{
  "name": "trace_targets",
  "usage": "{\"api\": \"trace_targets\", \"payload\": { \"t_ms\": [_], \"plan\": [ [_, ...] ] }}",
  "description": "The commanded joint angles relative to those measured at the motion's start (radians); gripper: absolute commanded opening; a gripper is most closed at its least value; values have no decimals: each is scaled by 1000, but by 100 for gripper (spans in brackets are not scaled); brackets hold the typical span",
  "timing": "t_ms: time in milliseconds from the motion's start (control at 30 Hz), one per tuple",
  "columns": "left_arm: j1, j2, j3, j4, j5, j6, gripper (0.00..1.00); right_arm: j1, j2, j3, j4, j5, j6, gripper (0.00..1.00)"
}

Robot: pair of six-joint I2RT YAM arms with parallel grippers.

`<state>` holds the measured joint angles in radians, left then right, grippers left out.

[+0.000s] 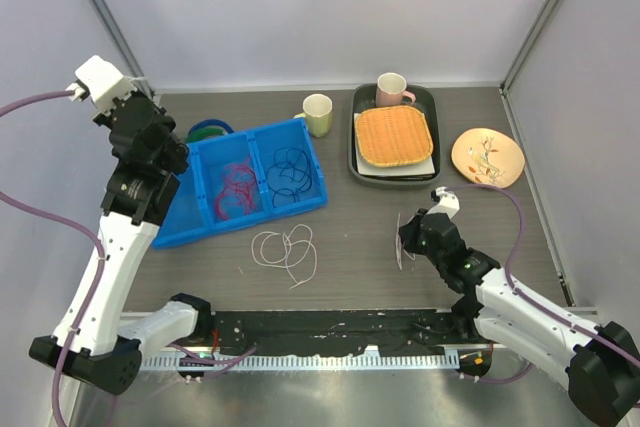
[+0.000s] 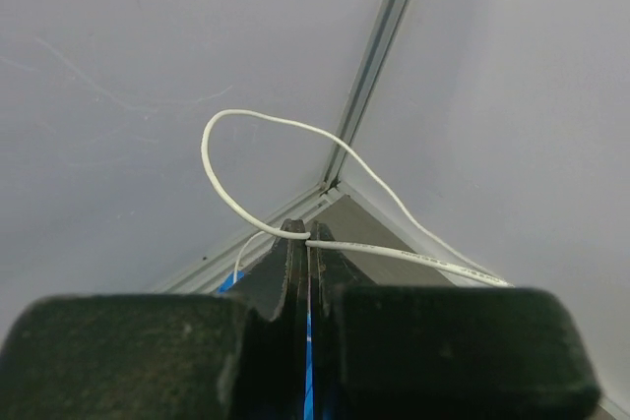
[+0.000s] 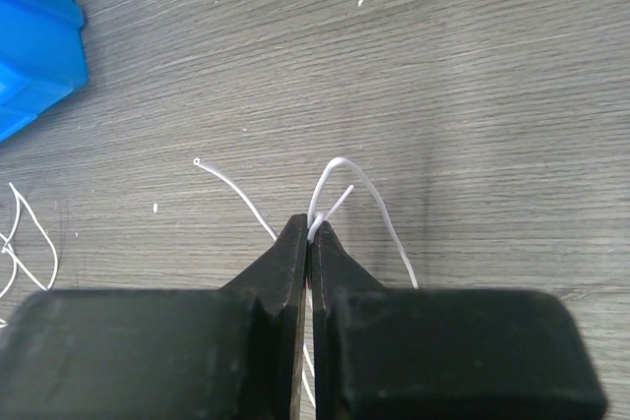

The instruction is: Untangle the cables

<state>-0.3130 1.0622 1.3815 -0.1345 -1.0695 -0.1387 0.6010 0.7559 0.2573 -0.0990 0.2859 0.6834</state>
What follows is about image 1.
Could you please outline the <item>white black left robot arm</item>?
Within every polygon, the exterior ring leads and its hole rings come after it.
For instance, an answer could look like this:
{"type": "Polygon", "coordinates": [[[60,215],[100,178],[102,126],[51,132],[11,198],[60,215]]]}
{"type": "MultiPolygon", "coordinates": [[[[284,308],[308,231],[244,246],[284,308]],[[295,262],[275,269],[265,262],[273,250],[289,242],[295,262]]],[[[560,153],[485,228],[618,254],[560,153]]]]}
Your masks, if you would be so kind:
{"type": "Polygon", "coordinates": [[[32,341],[32,359],[62,374],[120,395],[142,362],[185,339],[205,344],[213,332],[211,305],[179,293],[160,310],[127,326],[120,316],[138,267],[165,221],[188,167],[189,150],[165,109],[142,93],[113,98],[94,119],[109,129],[118,163],[101,203],[99,244],[54,332],[32,341]]]}

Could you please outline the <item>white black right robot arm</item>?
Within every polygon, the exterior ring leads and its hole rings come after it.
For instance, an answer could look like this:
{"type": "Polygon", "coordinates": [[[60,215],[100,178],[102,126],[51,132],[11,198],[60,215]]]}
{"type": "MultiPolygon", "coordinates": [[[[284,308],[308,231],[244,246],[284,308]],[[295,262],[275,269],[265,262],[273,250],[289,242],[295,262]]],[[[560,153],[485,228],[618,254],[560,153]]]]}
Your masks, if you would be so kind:
{"type": "Polygon", "coordinates": [[[400,246],[424,256],[459,294],[457,338],[501,344],[546,372],[598,426],[616,426],[639,402],[639,349],[616,322],[599,325],[558,306],[468,247],[444,213],[418,211],[398,229],[400,246]]]}

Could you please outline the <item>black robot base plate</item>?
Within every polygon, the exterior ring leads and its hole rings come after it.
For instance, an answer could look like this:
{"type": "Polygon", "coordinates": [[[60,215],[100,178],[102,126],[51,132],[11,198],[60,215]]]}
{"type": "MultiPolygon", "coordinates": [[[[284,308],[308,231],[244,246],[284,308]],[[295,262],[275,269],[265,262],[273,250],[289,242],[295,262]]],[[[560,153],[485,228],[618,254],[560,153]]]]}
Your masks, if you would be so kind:
{"type": "Polygon", "coordinates": [[[436,354],[446,345],[496,344],[448,310],[218,311],[206,334],[175,342],[189,350],[217,347],[240,355],[359,356],[376,346],[384,357],[436,354]]]}

